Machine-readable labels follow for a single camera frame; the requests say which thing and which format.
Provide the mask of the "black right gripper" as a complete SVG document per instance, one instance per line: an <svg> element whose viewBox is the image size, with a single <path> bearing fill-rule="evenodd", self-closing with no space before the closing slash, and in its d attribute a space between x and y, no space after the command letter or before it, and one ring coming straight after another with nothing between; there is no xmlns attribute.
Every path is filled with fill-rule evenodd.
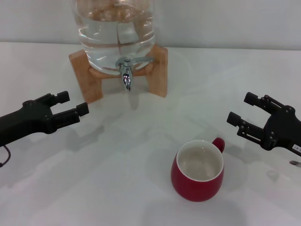
<svg viewBox="0 0 301 226"><path fill-rule="evenodd" d="M258 98L251 92L246 94L244 102L271 113L271 116L262 129L230 112L227 123L238 127L238 136L256 144L262 143L262 148L267 151L282 147L298 156L301 155L301 121L296 117L293 107L285 107L268 95Z"/></svg>

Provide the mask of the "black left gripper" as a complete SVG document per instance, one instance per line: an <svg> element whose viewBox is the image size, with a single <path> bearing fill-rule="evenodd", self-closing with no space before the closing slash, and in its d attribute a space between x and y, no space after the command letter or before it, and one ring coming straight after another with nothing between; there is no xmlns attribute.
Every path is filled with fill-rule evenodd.
<svg viewBox="0 0 301 226"><path fill-rule="evenodd" d="M57 129L80 122L80 117L89 113L86 102L76 108L52 114L50 107L70 100L63 91L56 96L46 94L36 100L23 103L21 109L0 118L0 145L5 146L33 133L52 134Z"/></svg>

